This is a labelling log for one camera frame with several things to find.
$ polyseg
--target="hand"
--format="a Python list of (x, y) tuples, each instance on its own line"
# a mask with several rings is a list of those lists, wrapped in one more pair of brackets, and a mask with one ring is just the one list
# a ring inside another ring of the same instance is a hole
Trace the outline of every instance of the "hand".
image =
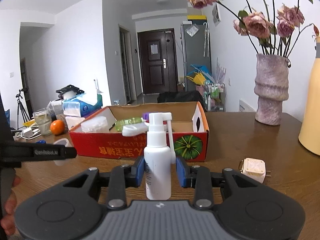
[[(12, 183), (12, 187), (17, 186), (21, 182), (21, 178), (16, 176)], [(17, 197), (13, 191), (9, 196), (7, 202), (4, 204), (4, 209), (7, 214), (0, 220), (1, 227), (4, 229), (8, 236), (13, 235), (16, 232), (16, 226), (14, 224), (14, 210), (17, 206)]]

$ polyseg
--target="power adapter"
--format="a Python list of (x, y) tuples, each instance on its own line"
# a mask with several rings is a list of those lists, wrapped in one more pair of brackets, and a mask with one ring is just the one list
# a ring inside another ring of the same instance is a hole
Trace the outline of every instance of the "power adapter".
[(31, 129), (31, 127), (28, 127), (28, 128), (26, 128), (26, 129), (24, 129), (24, 130), (22, 131), (22, 136), (25, 137), (25, 138), (30, 138), (30, 137), (32, 137), (32, 136), (33, 136), (33, 131), (32, 131), (32, 129)]

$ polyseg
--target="green bottle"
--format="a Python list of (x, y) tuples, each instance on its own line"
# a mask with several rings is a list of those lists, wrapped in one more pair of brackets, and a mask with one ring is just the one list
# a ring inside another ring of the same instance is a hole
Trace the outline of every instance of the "green bottle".
[(142, 118), (141, 117), (132, 117), (130, 119), (123, 119), (116, 121), (116, 130), (118, 132), (122, 132), (122, 128), (124, 125), (129, 125), (129, 124), (135, 124), (135, 123), (141, 123)]

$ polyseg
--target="white spray bottle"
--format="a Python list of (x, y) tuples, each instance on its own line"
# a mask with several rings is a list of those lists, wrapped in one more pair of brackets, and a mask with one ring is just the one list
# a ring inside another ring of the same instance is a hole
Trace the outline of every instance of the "white spray bottle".
[[(150, 200), (171, 197), (171, 163), (176, 162), (173, 148), (171, 113), (150, 113), (147, 147), (144, 149), (146, 192)], [(167, 146), (163, 121), (167, 121), (170, 148)]]

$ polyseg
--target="red cardboard box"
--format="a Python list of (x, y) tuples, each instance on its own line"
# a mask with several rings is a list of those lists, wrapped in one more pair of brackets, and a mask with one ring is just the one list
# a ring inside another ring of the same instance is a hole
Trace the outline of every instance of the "red cardboard box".
[(123, 137), (116, 131), (114, 123), (116, 120), (142, 116), (145, 112), (171, 112), (176, 155), (181, 155), (187, 161), (205, 161), (209, 127), (199, 102), (105, 107), (86, 120), (95, 116), (105, 116), (110, 125), (110, 133), (83, 133), (81, 124), (70, 130), (69, 134), (77, 153), (110, 159), (137, 158), (143, 155), (143, 149), (147, 145), (147, 134)]

